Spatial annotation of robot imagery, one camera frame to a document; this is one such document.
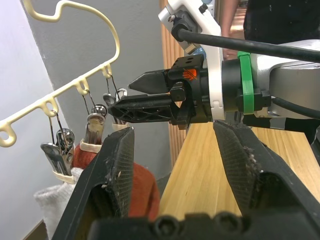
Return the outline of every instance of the orange label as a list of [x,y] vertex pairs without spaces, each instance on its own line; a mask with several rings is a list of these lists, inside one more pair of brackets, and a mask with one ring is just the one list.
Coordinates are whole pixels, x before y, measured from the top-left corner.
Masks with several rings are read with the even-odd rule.
[[193,79],[197,79],[197,71],[195,69],[184,69],[182,76],[192,81]]

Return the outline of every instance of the orange cloth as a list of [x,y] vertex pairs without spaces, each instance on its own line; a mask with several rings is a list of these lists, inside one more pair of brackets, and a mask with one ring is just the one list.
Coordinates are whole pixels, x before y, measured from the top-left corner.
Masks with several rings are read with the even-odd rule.
[[[82,151],[77,145],[73,156],[73,167],[85,169],[96,153]],[[134,162],[129,217],[148,217],[153,221],[158,215],[159,204],[160,194],[154,175]]]

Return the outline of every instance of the white wall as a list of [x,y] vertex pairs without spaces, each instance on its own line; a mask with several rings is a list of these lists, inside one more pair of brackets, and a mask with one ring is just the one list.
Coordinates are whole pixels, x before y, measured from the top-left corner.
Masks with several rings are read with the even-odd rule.
[[[18,0],[1,0],[0,120],[53,91],[46,68]],[[68,127],[63,114],[62,126]],[[53,119],[54,131],[58,130]],[[42,219],[33,194],[60,181],[40,149],[50,142],[48,117],[41,109],[12,125],[16,144],[0,147],[0,239],[23,239]]]

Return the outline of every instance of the green zip tie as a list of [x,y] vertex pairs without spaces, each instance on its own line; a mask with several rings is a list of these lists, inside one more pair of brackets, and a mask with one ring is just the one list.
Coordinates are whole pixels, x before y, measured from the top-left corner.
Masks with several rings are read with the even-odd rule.
[[242,91],[243,91],[243,114],[253,114],[255,111],[254,83],[252,80],[250,53],[239,51]]

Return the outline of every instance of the cream plastic hanger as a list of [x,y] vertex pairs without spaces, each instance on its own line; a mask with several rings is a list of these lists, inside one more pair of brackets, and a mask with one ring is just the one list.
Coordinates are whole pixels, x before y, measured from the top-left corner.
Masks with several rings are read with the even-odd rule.
[[[34,19],[37,19],[39,21],[49,22],[49,23],[56,23],[57,21],[59,21],[63,7],[71,7],[71,8],[76,8],[76,9],[81,9],[84,11],[91,12],[91,13],[97,15],[103,21],[105,21],[106,24],[108,24],[108,26],[112,32],[112,35],[114,37],[114,40],[115,40],[116,50],[115,50],[114,56],[110,60],[105,61],[104,63],[96,66],[95,68],[91,69],[90,71],[86,72],[85,74],[70,81],[66,85],[53,91],[52,93],[44,96],[43,98],[38,99],[37,101],[35,101],[31,105],[25,107],[24,109],[16,112],[15,114],[7,117],[4,120],[1,120],[0,121],[0,132],[5,132],[9,136],[8,139],[6,139],[6,140],[4,140],[0,137],[0,146],[5,147],[5,148],[11,147],[12,145],[14,145],[17,140],[17,135],[11,127],[12,123],[23,118],[25,115],[31,113],[33,110],[38,109],[38,108],[42,109],[44,111],[44,113],[51,118],[56,116],[54,111],[57,113],[59,112],[59,108],[58,108],[57,102],[55,100],[55,98],[57,96],[59,96],[60,94],[64,93],[65,91],[69,90],[72,87],[75,87],[81,95],[88,94],[89,85],[87,82],[87,78],[90,77],[91,75],[97,73],[98,71],[102,71],[102,74],[105,78],[107,78],[107,79],[111,78],[112,71],[111,71],[110,64],[117,60],[119,53],[120,53],[120,42],[119,42],[118,34],[116,32],[115,27],[113,26],[111,21],[104,14],[102,14],[100,11],[98,11],[97,9],[95,9],[91,6],[85,5],[85,4],[78,3],[78,2],[69,1],[69,0],[61,0],[56,5],[54,15],[50,16],[50,15],[44,15],[44,14],[40,14],[40,13],[36,12],[31,4],[31,0],[23,0],[23,4],[24,4],[26,11]],[[50,103],[52,105],[54,111],[50,111],[50,109],[48,109],[48,107],[46,105],[47,103]]]

